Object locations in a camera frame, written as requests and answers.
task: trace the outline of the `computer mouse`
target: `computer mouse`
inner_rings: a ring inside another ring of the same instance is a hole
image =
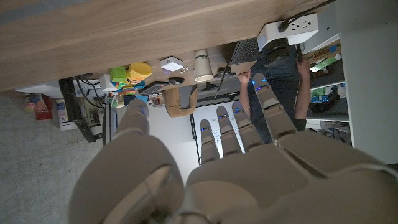
[[[182,77],[173,77],[169,79],[169,83],[173,85],[181,85],[185,81]]]

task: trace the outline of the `robot finger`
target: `robot finger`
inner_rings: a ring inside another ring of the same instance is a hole
[[[267,84],[263,74],[257,73],[253,76],[253,85],[262,106],[262,112],[267,121],[272,141],[276,143],[280,137],[296,133],[297,130],[292,120],[279,103],[271,87]]]
[[[256,130],[256,127],[254,127],[249,117],[244,112],[242,104],[238,101],[235,101],[232,104],[232,110],[234,111],[236,124],[238,124],[239,134],[241,136],[244,151],[249,152],[255,146],[264,144]]]
[[[217,108],[217,118],[220,126],[223,155],[228,156],[234,153],[242,153],[241,146],[238,143],[231,121],[229,120],[228,112],[224,106]]]
[[[146,103],[138,99],[132,100],[129,103],[126,114],[120,121],[120,125],[116,130],[113,139],[126,133],[149,135],[148,116],[149,110]]]
[[[214,161],[220,158],[216,143],[214,140],[213,131],[208,120],[203,119],[200,121],[201,133],[201,163]]]

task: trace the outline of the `man's hand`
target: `man's hand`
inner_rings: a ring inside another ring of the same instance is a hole
[[[299,60],[296,58],[296,65],[297,70],[301,76],[302,80],[309,80],[310,79],[310,62],[303,58],[303,62],[300,63]]]
[[[243,72],[238,75],[239,81],[241,81],[242,85],[247,85],[251,77],[251,70],[248,72]]]

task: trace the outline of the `wooden desk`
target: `wooden desk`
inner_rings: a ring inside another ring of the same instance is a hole
[[[28,17],[0,26],[0,90],[248,39],[323,1],[95,0]]]
[[[219,68],[223,68],[226,66],[227,60],[231,58],[234,48],[235,44],[225,44],[216,47],[210,47],[207,49],[211,71],[213,72],[213,75],[217,74]],[[184,65],[188,67],[188,71],[184,72],[182,75],[180,74],[179,70],[172,72],[170,75],[164,75],[163,69],[160,67],[160,61],[164,58],[158,58],[146,61],[146,63],[148,63],[152,67],[152,75],[145,79],[146,85],[149,85],[154,81],[168,81],[169,78],[171,77],[184,77],[185,79],[184,83],[179,85],[178,87],[203,83],[195,81],[195,77],[193,74],[193,70],[195,68],[194,54],[195,52],[191,51],[191,52],[174,55],[174,57],[177,57],[180,60],[182,60],[184,62]],[[235,72],[237,74],[241,72],[246,72],[254,65],[254,63],[255,62],[246,62],[246,63],[241,63],[239,65],[232,65],[231,70],[232,72]],[[100,76],[106,73],[109,74],[109,69],[93,72],[93,78],[99,78]],[[208,82],[213,82],[217,80],[220,79],[214,78]],[[176,87],[177,86],[169,85],[163,88],[163,90],[176,88]]]

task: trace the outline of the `keyboard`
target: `keyboard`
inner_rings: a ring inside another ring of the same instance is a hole
[[[260,57],[261,52],[259,52],[257,38],[241,40],[235,46],[230,64],[237,65],[244,62],[252,62],[258,60]]]
[[[140,95],[157,93],[161,88],[168,86],[169,84],[169,82],[154,81],[153,83],[145,86],[145,88],[138,90],[138,93]]]

